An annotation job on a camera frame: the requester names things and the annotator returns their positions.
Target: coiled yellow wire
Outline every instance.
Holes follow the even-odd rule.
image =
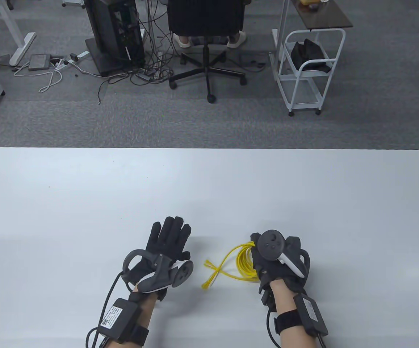
[[[209,277],[208,281],[204,283],[201,287],[205,290],[207,290],[216,279],[217,275],[219,273],[222,273],[228,277],[231,277],[233,279],[237,280],[243,280],[246,282],[257,282],[259,281],[259,278],[257,277],[256,271],[253,268],[253,260],[251,258],[251,247],[254,247],[254,242],[248,242],[242,245],[236,246],[234,249],[230,250],[229,253],[224,257],[224,259],[221,262],[221,265],[219,267],[216,267],[211,261],[206,260],[204,265],[207,268],[210,268],[214,270],[214,273]],[[235,260],[235,263],[237,265],[237,269],[239,273],[241,274],[241,277],[238,277],[237,275],[233,275],[230,273],[225,272],[222,270],[222,266],[226,262],[227,258],[232,254],[235,250],[241,248],[239,251],[237,258]]]

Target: floor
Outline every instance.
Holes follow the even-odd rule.
[[[206,101],[204,79],[137,87],[128,81],[103,88],[100,79],[66,70],[46,93],[46,76],[15,78],[0,67],[0,146],[173,148],[419,149],[419,0],[336,0],[355,25],[347,30],[322,115],[288,117],[269,67],[236,79],[212,78],[216,104]],[[13,14],[37,38],[32,53],[66,56],[92,36],[87,14],[61,0],[14,0]],[[254,0],[246,9],[248,41],[233,58],[265,59],[273,48],[282,0]],[[140,12],[143,2],[138,0]],[[158,14],[164,13],[163,6]],[[290,12],[289,26],[302,28]],[[166,32],[166,16],[161,21]],[[15,50],[0,18],[0,56]],[[179,62],[172,63],[179,72]],[[95,71],[91,61],[81,66]]]

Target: computer tower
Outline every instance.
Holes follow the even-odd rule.
[[[100,74],[143,67],[145,51],[135,0],[86,0],[95,39],[85,41]]]

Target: person's legs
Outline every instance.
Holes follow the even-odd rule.
[[[246,41],[246,33],[240,30],[234,36],[229,36],[229,42],[227,43],[227,47],[238,48],[245,41]]]
[[[190,39],[188,36],[178,36],[177,34],[172,35],[174,41],[180,46],[180,48],[189,48],[191,46]]]
[[[251,3],[251,0],[243,0],[244,5]],[[243,22],[244,22],[244,8],[243,6],[243,13],[241,16],[241,28],[243,29]],[[238,48],[242,43],[246,41],[246,33],[240,30],[234,36],[229,36],[229,42],[227,43],[228,48]]]

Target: black glove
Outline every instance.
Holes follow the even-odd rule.
[[[254,247],[251,248],[251,256],[253,258],[253,266],[257,272],[257,276],[261,281],[261,286],[259,288],[259,292],[261,290],[265,290],[269,287],[269,283],[272,280],[276,280],[282,278],[287,285],[287,287],[293,292],[301,292],[305,293],[304,285],[307,281],[307,276],[309,273],[309,255],[303,249],[300,249],[301,255],[304,257],[304,263],[307,268],[307,274],[305,274],[304,278],[298,277],[287,265],[283,265],[280,261],[269,261],[266,260],[261,256],[259,251],[257,250],[257,241],[261,235],[259,233],[251,234],[251,240],[254,242]],[[298,237],[288,237],[286,239],[286,248],[289,247],[291,244],[300,243]]]
[[[145,250],[152,254],[163,254],[173,262],[176,260],[190,260],[190,253],[183,252],[185,242],[187,241],[192,229],[188,224],[183,225],[183,219],[176,216],[175,218],[168,216],[161,224],[157,221],[151,227],[150,238],[148,239]],[[153,273],[155,270],[151,267],[150,260],[142,259],[128,273],[127,279],[133,285],[147,274]],[[163,300],[167,289],[158,291],[158,299]]]

